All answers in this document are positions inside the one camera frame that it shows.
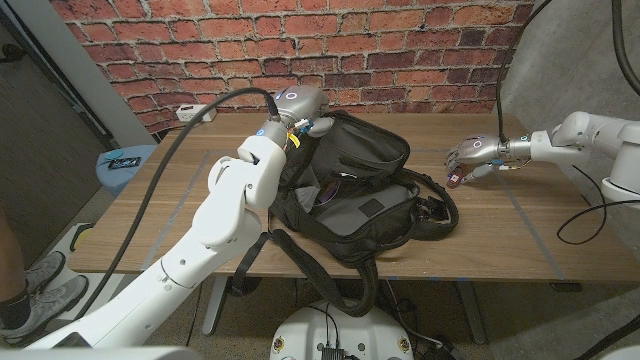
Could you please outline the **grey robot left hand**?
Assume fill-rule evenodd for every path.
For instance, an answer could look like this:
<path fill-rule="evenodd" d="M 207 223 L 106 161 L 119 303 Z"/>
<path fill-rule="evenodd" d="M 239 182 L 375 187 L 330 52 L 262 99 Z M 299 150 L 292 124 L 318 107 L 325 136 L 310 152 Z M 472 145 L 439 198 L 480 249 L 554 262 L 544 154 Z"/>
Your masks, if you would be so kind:
<path fill-rule="evenodd" d="M 292 85 L 276 92 L 275 104 L 287 129 L 305 130 L 311 137 L 325 135 L 334 120 L 328 115 L 329 99 L 319 88 Z"/>

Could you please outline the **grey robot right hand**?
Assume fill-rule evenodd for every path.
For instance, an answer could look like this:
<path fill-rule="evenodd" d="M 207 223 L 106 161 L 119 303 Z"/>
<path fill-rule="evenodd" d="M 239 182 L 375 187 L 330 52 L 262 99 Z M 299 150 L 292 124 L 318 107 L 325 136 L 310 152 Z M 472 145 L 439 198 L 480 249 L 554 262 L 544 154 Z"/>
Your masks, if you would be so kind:
<path fill-rule="evenodd" d="M 453 189 L 491 173 L 500 146 L 497 136 L 471 135 L 452 147 L 446 154 L 447 186 Z"/>

